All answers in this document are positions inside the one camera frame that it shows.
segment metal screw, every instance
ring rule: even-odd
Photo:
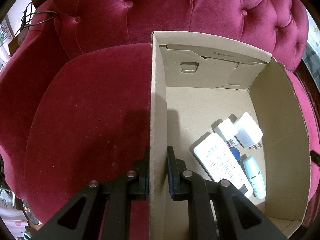
[[[137,173],[136,173],[135,171],[128,171],[128,172],[127,172],[127,177],[133,178],[133,177],[135,177],[135,176],[137,176]]]
[[[227,179],[223,179],[222,181],[220,181],[220,184],[221,184],[223,187],[229,187],[229,186],[230,186],[230,181],[227,180]]]
[[[92,180],[89,182],[89,187],[97,187],[99,182],[97,180]]]
[[[182,175],[185,176],[185,177],[191,177],[192,176],[192,171],[184,171],[182,173]]]

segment light blue bottle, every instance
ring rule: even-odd
[[[264,185],[261,170],[255,159],[252,156],[245,158],[243,166],[255,196],[258,199],[263,199],[266,196],[266,187]]]

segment black cable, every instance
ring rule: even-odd
[[[15,38],[15,36],[17,35],[17,33],[20,31],[20,29],[17,30],[17,32],[15,33],[15,35],[13,36],[13,39]]]
[[[33,6],[33,3],[32,3],[32,2],[28,3],[28,5],[27,5],[27,7],[26,7],[26,10],[28,10],[29,5],[31,5],[30,17],[29,17],[29,21],[31,21],[31,13],[32,13],[32,6]]]
[[[31,17],[31,15],[41,14],[41,13],[51,13],[51,14],[53,14],[53,16],[52,16],[51,18],[49,18],[49,19],[46,19],[46,20],[41,21],[41,22],[38,22],[38,23],[33,23],[33,24],[27,24],[28,22],[30,22],[30,20],[29,20],[29,21],[26,22],[26,24],[24,25],[24,27],[35,26],[35,25],[39,25],[39,24],[45,23],[45,22],[47,22],[47,21],[53,20],[53,19],[56,17],[56,15],[57,15],[57,12],[55,12],[55,11],[42,11],[42,12],[30,13],[30,14],[28,14],[26,17],[28,17],[28,16]]]
[[[20,31],[22,31],[24,29],[24,26],[26,25],[26,20],[27,20],[27,9],[25,9],[25,11],[23,12],[23,16],[21,18],[21,27],[20,27]]]

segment white plug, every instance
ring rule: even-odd
[[[238,145],[235,135],[238,133],[235,126],[229,118],[221,122],[216,128],[213,129],[227,144],[229,147]]]
[[[253,147],[255,150],[261,148],[260,140],[263,133],[248,112],[235,121],[234,126],[238,132],[236,138],[244,148]]]

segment box handle hole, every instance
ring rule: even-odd
[[[181,72],[193,74],[197,71],[199,63],[196,62],[181,62]]]

